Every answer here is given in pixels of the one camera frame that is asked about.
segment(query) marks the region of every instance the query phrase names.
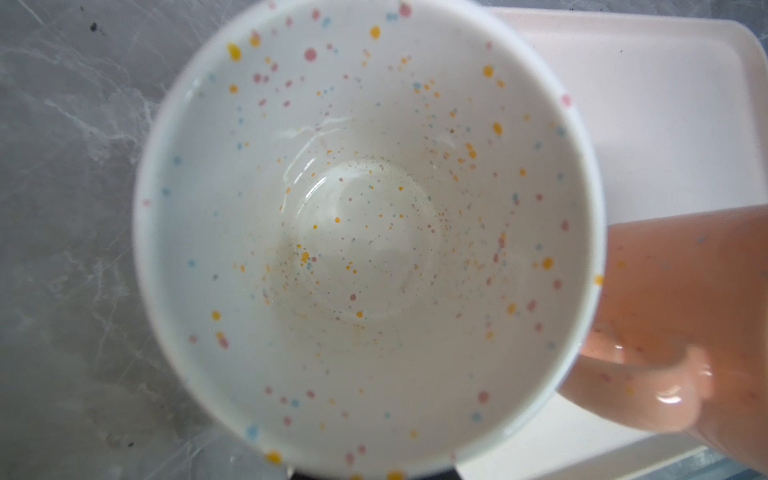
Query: pink dot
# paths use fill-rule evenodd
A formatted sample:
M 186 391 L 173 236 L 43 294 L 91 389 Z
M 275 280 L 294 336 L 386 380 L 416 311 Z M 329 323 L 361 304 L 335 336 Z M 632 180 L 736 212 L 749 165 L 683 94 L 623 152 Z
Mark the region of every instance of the pink dot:
M 401 3 L 400 4 L 400 15 L 403 18 L 408 18 L 411 16 L 411 5 L 408 5 L 407 3 Z

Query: mug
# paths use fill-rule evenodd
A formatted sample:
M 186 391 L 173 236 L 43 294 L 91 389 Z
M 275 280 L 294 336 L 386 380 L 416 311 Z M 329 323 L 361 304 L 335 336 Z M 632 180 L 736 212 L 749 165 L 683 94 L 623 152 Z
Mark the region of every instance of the mug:
M 604 205 L 568 91 L 479 5 L 261 2 L 164 100 L 134 248 L 211 416 L 271 462 L 397 480 L 554 393 L 597 305 Z
M 567 399 L 768 473 L 768 205 L 611 226 L 582 354 Z

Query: mug rim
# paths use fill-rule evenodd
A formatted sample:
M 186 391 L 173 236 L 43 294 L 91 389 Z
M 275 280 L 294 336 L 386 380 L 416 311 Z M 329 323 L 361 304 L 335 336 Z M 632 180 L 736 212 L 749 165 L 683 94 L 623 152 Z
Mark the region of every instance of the mug rim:
M 169 304 L 157 292 L 161 291 L 161 282 L 158 275 L 154 274 L 158 265 L 157 252 L 152 243 L 152 224 L 140 218 L 142 196 L 141 191 L 148 190 L 148 185 L 154 185 L 157 181 L 157 169 L 161 162 L 161 152 L 168 149 L 170 140 L 180 125 L 180 119 L 185 110 L 185 104 L 192 98 L 191 92 L 198 85 L 200 78 L 204 78 L 205 68 L 214 64 L 224 56 L 226 45 L 230 38 L 237 37 L 241 31 L 250 31 L 255 25 L 270 21 L 273 17 L 282 15 L 285 11 L 294 11 L 311 4 L 320 4 L 321 0 L 283 0 L 282 5 L 275 9 L 270 6 L 272 2 L 258 2 L 246 8 L 236 15 L 229 23 L 220 28 L 211 36 L 185 64 L 181 73 L 177 76 L 173 86 L 166 93 L 162 105 L 152 124 L 151 132 L 144 146 L 141 162 L 137 169 L 136 184 L 133 199 L 133 245 L 134 265 L 137 271 L 137 282 L 141 292 L 141 298 L 145 305 L 147 318 L 152 327 L 154 336 L 160 348 L 171 364 L 171 367 L 184 384 L 187 391 L 195 398 L 197 404 L 215 421 L 223 425 L 237 437 L 246 441 L 244 432 L 240 426 L 242 422 L 235 419 L 231 409 L 221 402 L 224 398 L 221 392 L 212 391 L 204 382 L 191 382 L 195 370 L 188 366 L 180 357 L 180 348 L 177 343 L 171 341 L 171 325 L 173 320 L 168 319 L 167 313 L 173 311 Z M 582 343 L 588 334 L 593 315 L 597 309 L 601 289 L 594 288 L 594 275 L 603 273 L 606 256 L 606 217 L 603 184 L 598 167 L 594 146 L 589 137 L 580 114 L 575 106 L 565 108 L 561 103 L 561 96 L 566 92 L 555 73 L 547 65 L 543 58 L 530 46 L 526 40 L 506 25 L 493 13 L 470 0 L 409 0 L 409 3 L 430 4 L 433 8 L 440 8 L 455 20 L 454 25 L 463 28 L 482 30 L 493 41 L 494 48 L 503 48 L 508 54 L 519 62 L 525 74 L 535 81 L 541 89 L 543 97 L 560 115 L 563 125 L 568 129 L 571 138 L 571 149 L 576 153 L 577 165 L 582 173 L 582 188 L 586 200 L 585 216 L 588 220 L 588 251 L 584 254 L 588 257 L 581 280 L 581 295 L 578 307 L 574 310 L 570 333 L 567 340 L 559 347 L 554 367 L 541 377 L 538 391 L 531 392 L 525 402 L 509 409 L 505 417 L 487 432 L 479 434 L 469 443 L 463 445 L 455 452 L 453 463 L 460 460 L 487 452 L 490 448 L 500 444 L 513 432 L 518 431 L 527 423 L 544 404 L 556 393 L 557 388 L 565 380 L 570 368 L 576 360 Z M 260 452 L 260 442 L 247 442 Z M 430 458 L 420 459 L 417 462 L 398 465 L 398 468 L 408 472 L 408 476 L 419 477 L 434 472 L 451 468 L 450 452 L 443 452 Z M 304 465 L 297 463 L 303 471 L 317 475 L 325 475 L 331 478 L 343 478 L 344 473 L 325 465 Z

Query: orange ceramic mug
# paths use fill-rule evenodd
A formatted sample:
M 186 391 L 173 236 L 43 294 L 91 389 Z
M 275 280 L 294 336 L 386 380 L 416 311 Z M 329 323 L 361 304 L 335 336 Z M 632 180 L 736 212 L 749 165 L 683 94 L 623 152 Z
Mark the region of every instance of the orange ceramic mug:
M 623 223 L 560 393 L 768 473 L 768 205 Z

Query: gray marble surface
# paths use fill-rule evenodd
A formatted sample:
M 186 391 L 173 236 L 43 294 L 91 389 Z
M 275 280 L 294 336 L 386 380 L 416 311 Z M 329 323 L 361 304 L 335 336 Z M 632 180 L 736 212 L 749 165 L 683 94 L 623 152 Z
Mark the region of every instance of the gray marble surface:
M 487 0 L 732 18 L 766 0 Z M 131 252 L 141 146 L 190 56 L 247 0 L 0 2 L 0 480 L 272 479 L 181 387 Z

